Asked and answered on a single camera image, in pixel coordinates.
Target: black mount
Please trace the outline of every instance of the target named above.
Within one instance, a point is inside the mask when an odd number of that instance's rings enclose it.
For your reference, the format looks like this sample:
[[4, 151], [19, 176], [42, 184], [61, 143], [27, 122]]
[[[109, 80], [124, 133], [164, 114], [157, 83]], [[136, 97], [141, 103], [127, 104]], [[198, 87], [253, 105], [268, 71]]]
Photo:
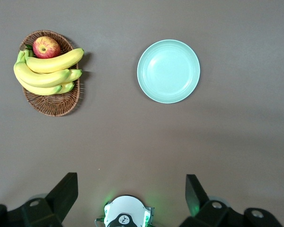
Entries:
[[191, 217], [180, 227], [282, 227], [266, 210], [248, 208], [242, 215], [221, 201], [210, 200], [196, 175], [186, 175], [185, 197]]
[[[0, 204], [0, 227], [62, 227], [77, 197], [77, 173], [68, 173], [45, 198], [31, 199], [12, 211]], [[186, 176], [185, 197], [191, 216], [180, 227], [282, 227], [266, 210], [248, 208], [239, 214], [210, 200], [195, 175]]]
[[12, 211], [0, 204], [0, 227], [62, 227], [77, 197], [77, 173], [68, 173], [45, 198], [31, 199]]

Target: white robot part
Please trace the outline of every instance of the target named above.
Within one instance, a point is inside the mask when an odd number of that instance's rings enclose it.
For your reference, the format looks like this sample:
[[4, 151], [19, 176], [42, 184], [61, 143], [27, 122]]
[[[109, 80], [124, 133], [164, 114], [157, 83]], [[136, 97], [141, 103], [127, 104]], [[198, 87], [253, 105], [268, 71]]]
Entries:
[[145, 227], [150, 219], [151, 213], [145, 208], [140, 200], [133, 196], [124, 195], [117, 197], [111, 203], [104, 207], [105, 218], [104, 224], [106, 227], [112, 221], [116, 222], [116, 218], [119, 217], [120, 226], [126, 226], [129, 224], [128, 216], [130, 215], [133, 223], [137, 227]]

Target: fruit basket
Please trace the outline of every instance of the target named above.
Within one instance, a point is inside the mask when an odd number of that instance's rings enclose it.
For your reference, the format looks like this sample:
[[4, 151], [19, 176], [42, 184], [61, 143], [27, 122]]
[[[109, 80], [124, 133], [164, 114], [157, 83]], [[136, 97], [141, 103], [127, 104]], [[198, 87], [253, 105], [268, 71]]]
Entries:
[[[20, 49], [25, 44], [33, 45], [33, 42], [41, 36], [48, 36], [57, 41], [61, 48], [61, 54], [73, 50], [73, 46], [62, 35], [48, 30], [38, 30], [27, 35], [21, 42]], [[78, 64], [75, 64], [70, 69], [78, 69]], [[64, 116], [71, 112], [77, 105], [80, 97], [80, 79], [74, 81], [74, 88], [64, 94], [55, 94], [51, 96], [40, 96], [27, 91], [22, 87], [25, 98], [28, 103], [38, 112], [47, 116]]]

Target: plate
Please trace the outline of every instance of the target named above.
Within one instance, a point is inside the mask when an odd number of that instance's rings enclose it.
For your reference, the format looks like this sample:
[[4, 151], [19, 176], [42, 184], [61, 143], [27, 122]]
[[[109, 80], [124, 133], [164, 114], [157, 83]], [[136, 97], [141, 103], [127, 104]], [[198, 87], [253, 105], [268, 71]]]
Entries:
[[200, 78], [200, 63], [185, 43], [166, 39], [148, 47], [137, 69], [138, 82], [152, 100], [171, 104], [187, 98]]

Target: banana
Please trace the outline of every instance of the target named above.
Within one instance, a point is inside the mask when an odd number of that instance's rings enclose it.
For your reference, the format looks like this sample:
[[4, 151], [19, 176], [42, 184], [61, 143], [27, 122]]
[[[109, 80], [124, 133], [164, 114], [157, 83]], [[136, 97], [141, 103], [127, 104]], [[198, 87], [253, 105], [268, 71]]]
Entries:
[[68, 76], [68, 78], [64, 81], [64, 83], [69, 83], [72, 81], [75, 81], [82, 75], [82, 70], [70, 70], [71, 74]]
[[[24, 53], [25, 57], [29, 55], [28, 51], [24, 51]], [[40, 75], [30, 70], [25, 61], [20, 61], [15, 64], [14, 72], [22, 81], [34, 87], [53, 87], [63, 83], [71, 74], [71, 71], [66, 69]]]
[[54, 87], [33, 87], [33, 86], [30, 86], [29, 84], [26, 84], [19, 77], [16, 76], [16, 78], [19, 81], [19, 83], [22, 85], [22, 87], [24, 87], [29, 92], [34, 93], [36, 95], [40, 95], [40, 96], [54, 95], [54, 94], [57, 94], [58, 92], [60, 92], [61, 89], [62, 89], [61, 84], [56, 85]]
[[34, 72], [52, 73], [73, 66], [82, 59], [83, 54], [82, 48], [76, 48], [58, 57], [48, 59], [26, 56], [26, 62], [27, 66]]
[[21, 78], [18, 76], [18, 72], [16, 72], [16, 71], [17, 71], [17, 68], [18, 68], [17, 65], [19, 63], [24, 63], [24, 62], [25, 62], [25, 53], [23, 51], [20, 51], [19, 54], [18, 54], [17, 61], [14, 64], [14, 72], [15, 72], [16, 79], [22, 85], [22, 87], [24, 87], [29, 92], [34, 93], [36, 95], [40, 95], [40, 96], [49, 96], [49, 95], [53, 95], [53, 94], [56, 94], [59, 91], [61, 91], [62, 85], [60, 85], [60, 84], [53, 86], [53, 87], [46, 87], [46, 88], [34, 87], [34, 86], [31, 86], [31, 85], [25, 83], [23, 80], [21, 80]]
[[62, 89], [58, 92], [58, 94], [63, 94], [63, 93], [69, 92], [75, 86], [74, 82], [62, 83], [61, 85], [62, 85]]

